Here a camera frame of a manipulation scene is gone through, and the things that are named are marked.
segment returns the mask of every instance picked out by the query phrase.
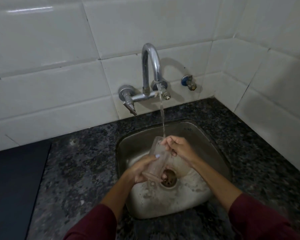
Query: drinking glass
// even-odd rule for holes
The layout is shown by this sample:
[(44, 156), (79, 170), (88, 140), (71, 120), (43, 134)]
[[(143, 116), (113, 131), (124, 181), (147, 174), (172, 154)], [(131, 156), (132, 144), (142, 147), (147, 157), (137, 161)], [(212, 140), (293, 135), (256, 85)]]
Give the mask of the drinking glass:
[(165, 146), (161, 145), (163, 137), (157, 136), (150, 149), (149, 155), (156, 155), (157, 160), (151, 162), (148, 168), (142, 172), (142, 174), (149, 180), (155, 182), (161, 182), (161, 175), (165, 169), (168, 158), (170, 157), (170, 152), (166, 151)]

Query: hand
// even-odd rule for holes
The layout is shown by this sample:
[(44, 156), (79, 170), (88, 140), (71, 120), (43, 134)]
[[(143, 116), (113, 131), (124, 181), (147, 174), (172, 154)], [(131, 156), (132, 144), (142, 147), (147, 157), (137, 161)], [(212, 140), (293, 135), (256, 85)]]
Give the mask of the hand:
[(178, 155), (185, 160), (190, 167), (194, 167), (194, 163), (200, 160), (200, 157), (192, 149), (188, 141), (183, 137), (168, 136), (161, 142), (165, 145), (166, 150), (170, 151), (172, 156)]
[(142, 172), (147, 169), (149, 163), (155, 160), (157, 158), (154, 155), (144, 155), (139, 161), (128, 168), (125, 173), (133, 178), (134, 184), (143, 183), (148, 179), (143, 176)]

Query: stainless steel sink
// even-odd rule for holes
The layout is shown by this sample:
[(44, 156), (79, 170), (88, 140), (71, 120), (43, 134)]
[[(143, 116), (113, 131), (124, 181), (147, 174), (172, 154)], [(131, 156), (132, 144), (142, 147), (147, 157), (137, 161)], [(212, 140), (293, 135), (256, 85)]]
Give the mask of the stainless steel sink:
[[(194, 121), (171, 122), (165, 127), (167, 135), (186, 138), (202, 159), (227, 179), (231, 179), (228, 162)], [(119, 176), (148, 154), (154, 138), (162, 134), (162, 126), (155, 126), (122, 138), (116, 150)], [(126, 202), (130, 214), (139, 219), (168, 215), (197, 206), (212, 196), (204, 180), (193, 169), (184, 177), (172, 179), (170, 183), (163, 185), (147, 181), (135, 185)]]

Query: faucet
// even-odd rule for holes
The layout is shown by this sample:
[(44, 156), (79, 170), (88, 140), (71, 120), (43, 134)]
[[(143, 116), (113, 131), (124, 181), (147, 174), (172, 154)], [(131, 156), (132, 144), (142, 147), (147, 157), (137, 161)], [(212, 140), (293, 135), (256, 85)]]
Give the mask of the faucet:
[[(152, 91), (150, 91), (149, 87), (148, 57), (150, 57), (151, 60), (154, 76)], [(160, 59), (156, 48), (152, 44), (146, 43), (142, 48), (141, 58), (143, 79), (142, 93), (137, 94), (136, 89), (131, 85), (122, 85), (118, 90), (119, 98), (121, 101), (123, 101), (123, 105), (135, 116), (137, 115), (134, 107), (135, 102), (159, 97), (159, 91), (165, 100), (169, 100), (171, 97), (166, 90), (168, 88), (168, 84), (162, 78)]]

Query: red sleeve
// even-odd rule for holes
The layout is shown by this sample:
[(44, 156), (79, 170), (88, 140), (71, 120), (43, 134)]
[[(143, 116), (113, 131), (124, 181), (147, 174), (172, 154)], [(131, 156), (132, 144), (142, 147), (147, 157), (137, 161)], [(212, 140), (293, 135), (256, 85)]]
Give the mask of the red sleeve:
[(117, 220), (112, 210), (99, 204), (66, 233), (63, 240), (113, 240)]
[(244, 193), (232, 203), (229, 219), (244, 240), (300, 239), (286, 218)]

